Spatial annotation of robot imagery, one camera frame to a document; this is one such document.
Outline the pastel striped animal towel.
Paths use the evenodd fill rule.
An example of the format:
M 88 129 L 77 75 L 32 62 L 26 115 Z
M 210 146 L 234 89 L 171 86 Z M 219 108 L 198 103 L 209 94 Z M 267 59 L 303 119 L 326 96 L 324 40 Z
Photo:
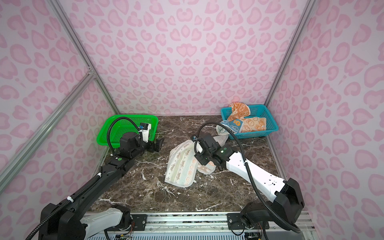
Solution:
M 188 188 L 195 181 L 195 175 L 200 172 L 210 175 L 216 170 L 213 162 L 201 165 L 195 158 L 194 143 L 187 140 L 170 151 L 168 166 L 165 173 L 165 183 L 180 188 Z

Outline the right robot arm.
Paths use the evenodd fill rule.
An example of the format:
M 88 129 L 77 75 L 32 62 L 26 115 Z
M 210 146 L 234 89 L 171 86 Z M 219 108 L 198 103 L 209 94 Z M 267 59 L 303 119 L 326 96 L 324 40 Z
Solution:
M 244 156 L 244 150 L 236 150 L 228 144 L 220 145 L 210 134 L 193 136 L 195 158 L 202 165 L 212 162 L 221 170 L 228 170 L 249 182 L 258 200 L 249 202 L 240 213 L 246 229 L 265 222 L 274 222 L 286 231 L 300 233 L 296 225 L 305 206 L 299 183 L 290 178 L 277 177 Z

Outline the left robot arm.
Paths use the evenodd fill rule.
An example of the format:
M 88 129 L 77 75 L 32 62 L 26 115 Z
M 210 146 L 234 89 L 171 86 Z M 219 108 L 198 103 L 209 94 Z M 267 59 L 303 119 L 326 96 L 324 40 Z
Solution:
M 163 142 L 163 138 L 145 142 L 134 132 L 123 134 L 112 159 L 100 167 L 94 177 L 57 205 L 44 207 L 41 222 L 27 239 L 38 235 L 40 240 L 86 240 L 109 228 L 131 230 L 131 211 L 121 205 L 113 205 L 92 220 L 84 216 L 93 203 L 134 166 L 138 157 L 144 152 L 159 152 Z

